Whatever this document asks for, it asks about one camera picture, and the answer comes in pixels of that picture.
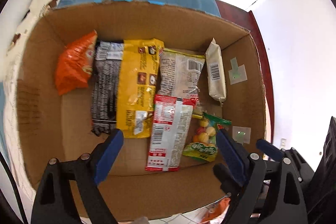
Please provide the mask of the white diamond-pattern quilt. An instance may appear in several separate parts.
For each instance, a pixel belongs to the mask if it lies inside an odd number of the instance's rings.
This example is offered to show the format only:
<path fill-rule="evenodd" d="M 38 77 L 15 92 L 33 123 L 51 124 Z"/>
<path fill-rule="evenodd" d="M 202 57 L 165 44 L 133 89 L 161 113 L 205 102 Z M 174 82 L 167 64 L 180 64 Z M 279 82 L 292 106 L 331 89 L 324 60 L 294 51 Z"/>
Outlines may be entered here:
<path fill-rule="evenodd" d="M 14 175 L 14 180 L 18 184 L 20 193 L 23 197 L 28 198 L 28 201 L 33 204 L 33 198 L 36 195 L 36 190 L 31 186 L 23 162 L 23 154 L 19 140 L 18 131 L 18 114 L 17 114 L 17 80 L 21 56 L 13 57 L 11 61 L 6 61 L 3 65 L 3 90 L 5 93 L 5 106 L 3 110 L 3 134 L 6 139 L 6 151 L 8 153 L 10 168 Z M 209 203 L 206 206 L 196 208 L 185 213 L 173 214 L 173 223 L 201 223 L 201 218 L 205 217 L 206 212 L 214 210 L 214 207 L 220 200 Z M 169 220 L 160 221 L 160 223 L 168 222 Z"/>

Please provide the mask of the yellow snack bag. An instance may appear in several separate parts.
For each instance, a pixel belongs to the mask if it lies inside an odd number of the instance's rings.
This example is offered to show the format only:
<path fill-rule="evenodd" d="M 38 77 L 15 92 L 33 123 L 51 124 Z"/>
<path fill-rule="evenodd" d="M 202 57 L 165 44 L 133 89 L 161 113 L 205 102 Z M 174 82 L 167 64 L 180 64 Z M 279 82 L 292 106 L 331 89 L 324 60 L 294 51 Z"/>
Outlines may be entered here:
<path fill-rule="evenodd" d="M 158 39 L 124 41 L 117 94 L 117 128 L 125 138 L 148 138 L 164 43 Z"/>

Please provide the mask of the cardboard milk box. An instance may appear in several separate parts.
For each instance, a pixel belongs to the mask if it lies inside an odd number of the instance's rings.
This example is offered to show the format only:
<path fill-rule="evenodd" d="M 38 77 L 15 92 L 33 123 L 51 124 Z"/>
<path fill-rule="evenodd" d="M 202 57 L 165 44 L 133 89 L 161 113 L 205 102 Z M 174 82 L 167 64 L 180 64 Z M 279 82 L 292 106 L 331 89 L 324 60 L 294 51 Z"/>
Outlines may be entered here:
<path fill-rule="evenodd" d="M 213 162 L 182 156 L 203 110 L 265 133 L 265 90 L 249 31 L 217 16 L 136 1 L 68 6 L 40 18 L 16 88 L 19 186 L 35 198 L 47 163 L 79 160 L 117 128 L 98 189 L 118 221 L 165 218 L 223 196 Z"/>

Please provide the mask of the green candy ball bag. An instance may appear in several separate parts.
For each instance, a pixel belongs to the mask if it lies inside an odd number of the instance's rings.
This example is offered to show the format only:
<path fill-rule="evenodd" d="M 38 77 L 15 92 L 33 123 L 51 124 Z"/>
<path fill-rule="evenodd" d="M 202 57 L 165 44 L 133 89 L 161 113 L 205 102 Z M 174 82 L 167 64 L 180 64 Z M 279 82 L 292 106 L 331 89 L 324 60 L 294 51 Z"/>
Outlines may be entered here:
<path fill-rule="evenodd" d="M 183 156 L 196 160 L 213 162 L 218 154 L 217 133 L 221 129 L 229 130 L 232 126 L 230 120 L 203 112 L 201 119 L 198 119 L 197 128 L 182 151 Z"/>

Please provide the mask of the orange snack bag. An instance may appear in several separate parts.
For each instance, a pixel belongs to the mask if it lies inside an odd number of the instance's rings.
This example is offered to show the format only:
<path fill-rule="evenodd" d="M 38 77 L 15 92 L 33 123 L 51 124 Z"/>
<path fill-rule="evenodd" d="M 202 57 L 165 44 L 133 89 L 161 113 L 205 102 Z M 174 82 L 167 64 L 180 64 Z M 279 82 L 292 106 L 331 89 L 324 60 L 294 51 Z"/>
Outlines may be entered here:
<path fill-rule="evenodd" d="M 60 96 L 80 88 L 87 88 L 93 72 L 97 32 L 69 43 L 59 56 L 55 71 L 55 86 Z"/>
<path fill-rule="evenodd" d="M 230 201 L 229 197 L 224 197 L 210 205 L 202 217 L 201 223 L 221 223 L 226 216 Z"/>

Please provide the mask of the cream cookie pack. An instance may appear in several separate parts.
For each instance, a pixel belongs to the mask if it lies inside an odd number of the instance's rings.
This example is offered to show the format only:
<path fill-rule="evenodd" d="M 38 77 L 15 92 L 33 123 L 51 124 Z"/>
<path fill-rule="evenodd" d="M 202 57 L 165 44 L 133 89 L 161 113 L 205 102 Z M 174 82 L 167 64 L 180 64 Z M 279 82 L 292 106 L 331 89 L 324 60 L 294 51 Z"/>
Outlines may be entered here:
<path fill-rule="evenodd" d="M 214 38 L 206 50 L 205 57 L 209 96 L 222 105 L 227 98 L 226 81 L 221 48 Z"/>

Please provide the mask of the bear-print pillow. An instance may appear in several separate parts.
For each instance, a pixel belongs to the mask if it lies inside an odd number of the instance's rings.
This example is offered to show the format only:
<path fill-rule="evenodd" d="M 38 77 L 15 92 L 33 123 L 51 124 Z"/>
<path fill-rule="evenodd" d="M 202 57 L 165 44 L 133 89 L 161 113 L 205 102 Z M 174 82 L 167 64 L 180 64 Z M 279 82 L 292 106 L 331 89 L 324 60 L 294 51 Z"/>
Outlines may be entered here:
<path fill-rule="evenodd" d="M 54 9 L 59 2 L 60 0 L 32 0 L 23 19 L 15 27 L 9 26 L 8 15 L 1 20 L 1 80 L 5 79 L 10 62 L 23 49 L 35 23 Z"/>

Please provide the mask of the black snack bar wrapper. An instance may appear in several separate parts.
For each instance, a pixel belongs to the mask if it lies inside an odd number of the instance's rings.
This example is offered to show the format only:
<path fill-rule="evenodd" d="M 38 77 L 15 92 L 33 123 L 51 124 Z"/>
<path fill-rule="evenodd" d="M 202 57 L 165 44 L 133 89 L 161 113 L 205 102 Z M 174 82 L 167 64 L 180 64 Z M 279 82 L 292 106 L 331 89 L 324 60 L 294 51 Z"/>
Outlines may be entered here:
<path fill-rule="evenodd" d="M 92 132 L 96 136 L 111 134 L 116 128 L 118 82 L 123 58 L 123 42 L 99 40 L 94 59 L 92 91 Z"/>

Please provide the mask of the clear yellow-edged snack pack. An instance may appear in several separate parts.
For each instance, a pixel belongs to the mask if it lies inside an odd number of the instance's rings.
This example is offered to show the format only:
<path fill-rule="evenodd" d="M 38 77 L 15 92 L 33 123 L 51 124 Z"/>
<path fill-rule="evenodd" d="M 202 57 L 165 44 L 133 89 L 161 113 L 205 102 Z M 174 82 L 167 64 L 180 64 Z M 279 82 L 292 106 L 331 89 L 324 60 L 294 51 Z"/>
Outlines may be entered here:
<path fill-rule="evenodd" d="M 159 95 L 189 99 L 194 102 L 193 116 L 200 118 L 203 109 L 199 102 L 198 82 L 205 57 L 165 48 L 160 57 Z"/>

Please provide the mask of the long red-white snack pack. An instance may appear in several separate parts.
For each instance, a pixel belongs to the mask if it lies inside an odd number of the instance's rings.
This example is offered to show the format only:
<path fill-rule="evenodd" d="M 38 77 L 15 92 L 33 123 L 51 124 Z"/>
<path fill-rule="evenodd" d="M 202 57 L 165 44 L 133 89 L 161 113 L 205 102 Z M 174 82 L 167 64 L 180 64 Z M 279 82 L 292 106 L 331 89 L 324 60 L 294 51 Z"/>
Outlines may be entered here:
<path fill-rule="evenodd" d="M 155 95 L 154 118 L 145 170 L 179 169 L 195 102 L 186 98 Z"/>

